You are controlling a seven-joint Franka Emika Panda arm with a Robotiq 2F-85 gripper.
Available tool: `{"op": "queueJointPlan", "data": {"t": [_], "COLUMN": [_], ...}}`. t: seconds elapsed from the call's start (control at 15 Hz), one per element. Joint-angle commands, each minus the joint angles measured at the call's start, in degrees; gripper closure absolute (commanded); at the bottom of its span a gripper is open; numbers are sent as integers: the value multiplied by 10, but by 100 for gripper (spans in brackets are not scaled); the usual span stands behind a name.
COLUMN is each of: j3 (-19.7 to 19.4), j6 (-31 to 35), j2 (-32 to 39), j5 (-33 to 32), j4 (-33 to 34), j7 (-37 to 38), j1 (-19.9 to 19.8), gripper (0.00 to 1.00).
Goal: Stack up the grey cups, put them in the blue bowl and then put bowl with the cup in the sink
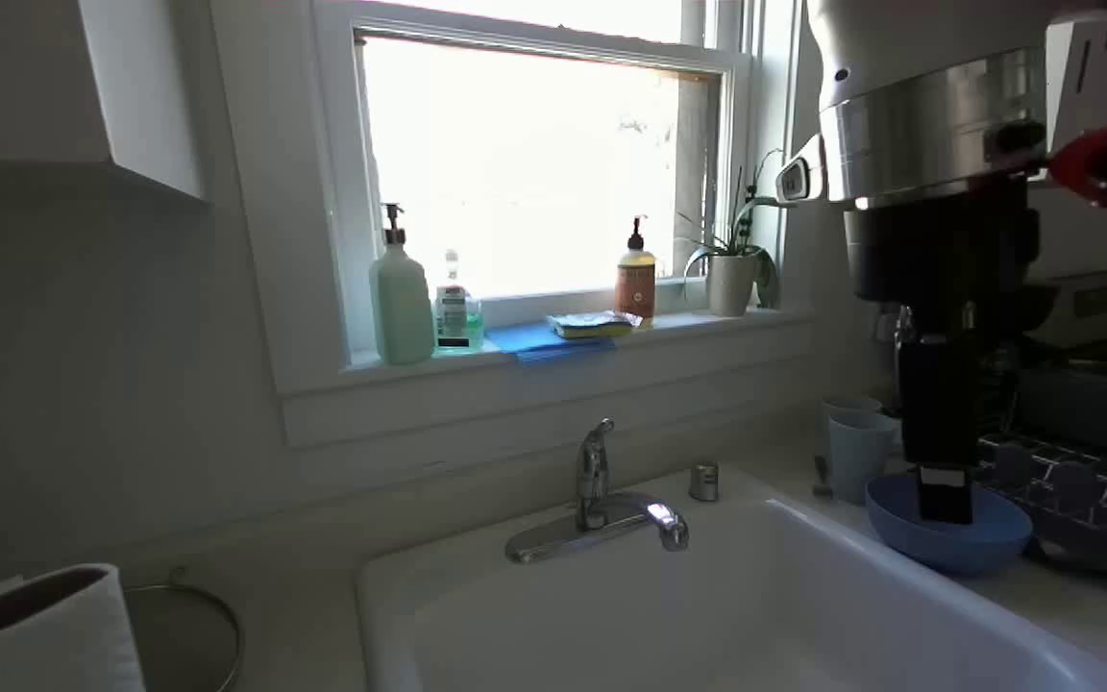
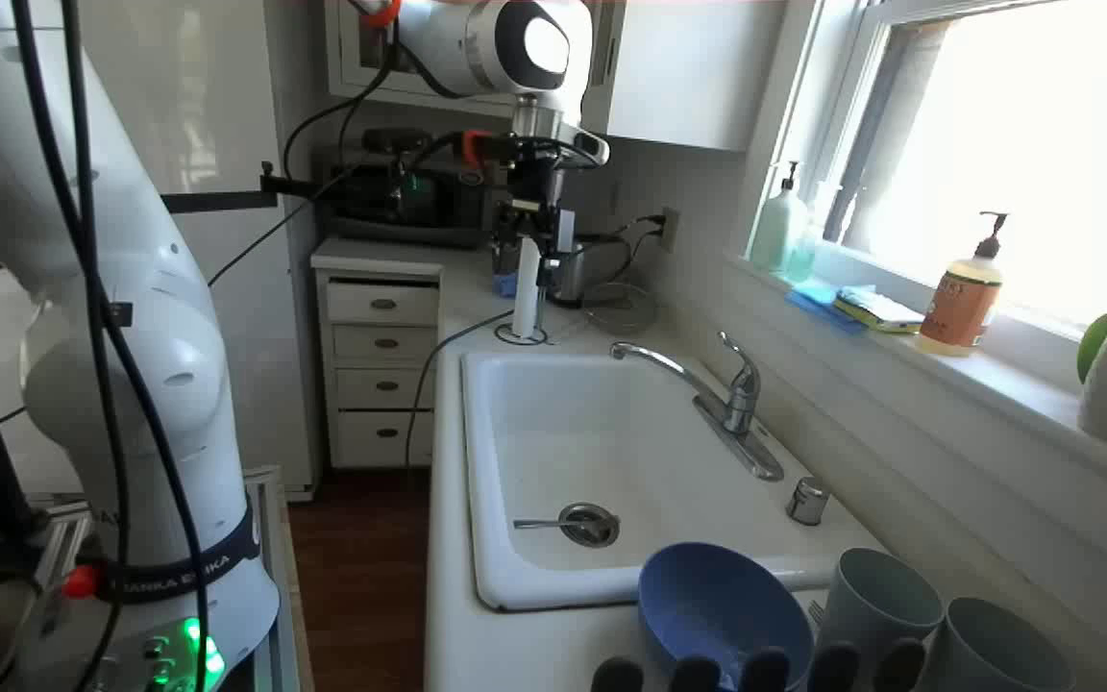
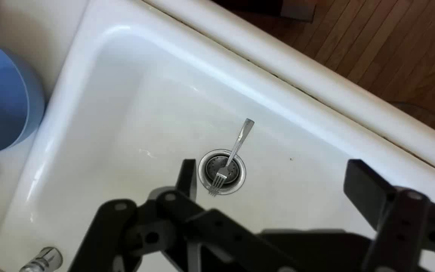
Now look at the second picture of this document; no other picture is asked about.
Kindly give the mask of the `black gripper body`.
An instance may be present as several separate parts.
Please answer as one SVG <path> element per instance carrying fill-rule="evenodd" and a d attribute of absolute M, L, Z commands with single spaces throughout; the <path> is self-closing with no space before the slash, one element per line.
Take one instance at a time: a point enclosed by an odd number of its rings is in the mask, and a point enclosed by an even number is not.
<path fill-rule="evenodd" d="M 532 235 L 537 245 L 559 243 L 562 192 L 565 192 L 565 147 L 537 139 L 507 139 L 507 215 L 516 230 Z"/>

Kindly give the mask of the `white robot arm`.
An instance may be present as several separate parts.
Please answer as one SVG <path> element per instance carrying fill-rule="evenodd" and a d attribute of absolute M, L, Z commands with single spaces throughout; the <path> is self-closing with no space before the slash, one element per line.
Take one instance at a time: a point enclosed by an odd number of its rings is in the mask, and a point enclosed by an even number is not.
<path fill-rule="evenodd" d="M 226 345 L 70 0 L 0 0 L 0 269 L 34 302 L 22 406 L 73 459 L 89 588 L 17 653 L 38 692 L 220 692 L 281 613 Z"/>

